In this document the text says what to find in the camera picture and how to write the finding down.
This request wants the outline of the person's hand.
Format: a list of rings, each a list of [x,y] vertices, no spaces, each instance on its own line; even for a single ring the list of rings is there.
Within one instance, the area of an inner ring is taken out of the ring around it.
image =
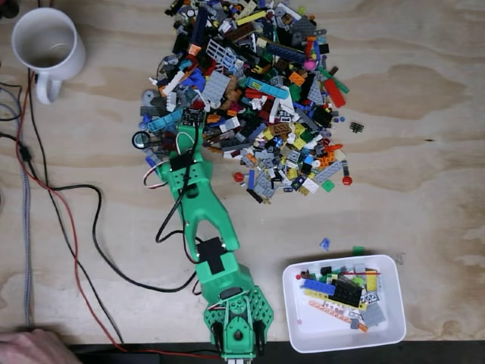
[[[56,334],[34,329],[1,333],[1,363],[78,364],[81,361]]]

